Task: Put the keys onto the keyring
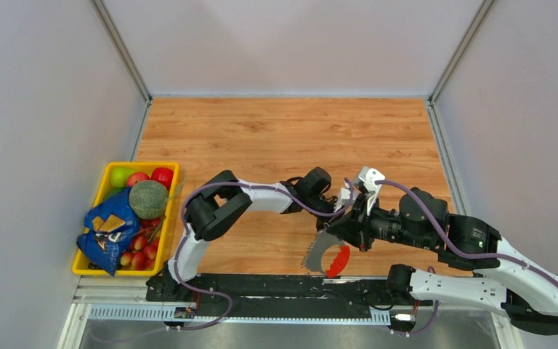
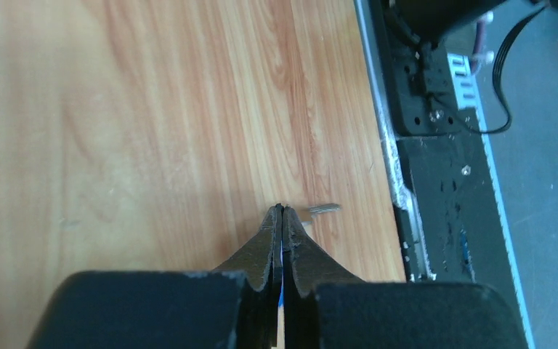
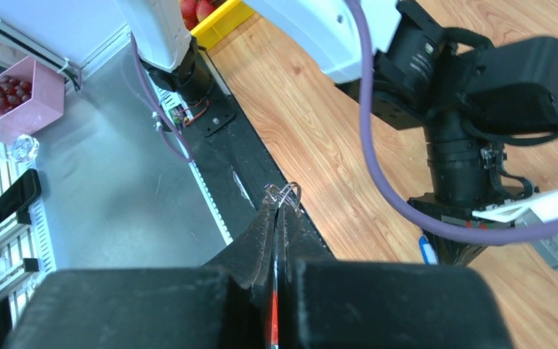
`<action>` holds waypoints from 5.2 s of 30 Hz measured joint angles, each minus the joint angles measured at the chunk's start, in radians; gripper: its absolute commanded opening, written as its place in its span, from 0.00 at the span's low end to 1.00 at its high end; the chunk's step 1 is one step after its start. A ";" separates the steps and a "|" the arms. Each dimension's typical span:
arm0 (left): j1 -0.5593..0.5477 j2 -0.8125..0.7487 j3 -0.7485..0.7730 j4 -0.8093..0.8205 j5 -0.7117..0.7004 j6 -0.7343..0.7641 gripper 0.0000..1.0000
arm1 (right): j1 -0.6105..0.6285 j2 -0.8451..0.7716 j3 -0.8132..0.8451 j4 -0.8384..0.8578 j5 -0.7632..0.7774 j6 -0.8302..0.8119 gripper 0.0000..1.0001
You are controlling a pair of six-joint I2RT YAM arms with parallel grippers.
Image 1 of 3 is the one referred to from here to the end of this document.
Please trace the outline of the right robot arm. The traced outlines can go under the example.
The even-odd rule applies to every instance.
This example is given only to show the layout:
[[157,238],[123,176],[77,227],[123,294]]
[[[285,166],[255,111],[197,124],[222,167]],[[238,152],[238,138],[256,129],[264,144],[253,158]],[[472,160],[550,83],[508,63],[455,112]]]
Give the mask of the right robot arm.
[[405,188],[398,208],[368,205],[361,193],[352,208],[324,231],[360,251],[375,240],[434,252],[439,262],[472,276],[438,276],[393,265],[386,293],[395,303],[431,300],[488,310],[524,332],[558,335],[558,275],[518,252],[481,219],[448,211],[446,201],[418,188]]

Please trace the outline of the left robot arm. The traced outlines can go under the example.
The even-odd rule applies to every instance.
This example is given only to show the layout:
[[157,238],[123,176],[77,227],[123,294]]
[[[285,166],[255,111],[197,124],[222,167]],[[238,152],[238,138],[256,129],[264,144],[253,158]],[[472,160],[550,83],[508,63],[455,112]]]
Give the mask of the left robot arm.
[[240,179],[224,170],[194,190],[182,203],[183,233],[174,256],[167,262],[170,276],[165,291],[176,301],[193,292],[198,266],[209,244],[223,237],[247,212],[293,214],[306,211],[322,225],[345,213],[355,200],[354,186],[346,180],[335,198],[326,196],[331,177],[315,167],[303,177],[275,183]]

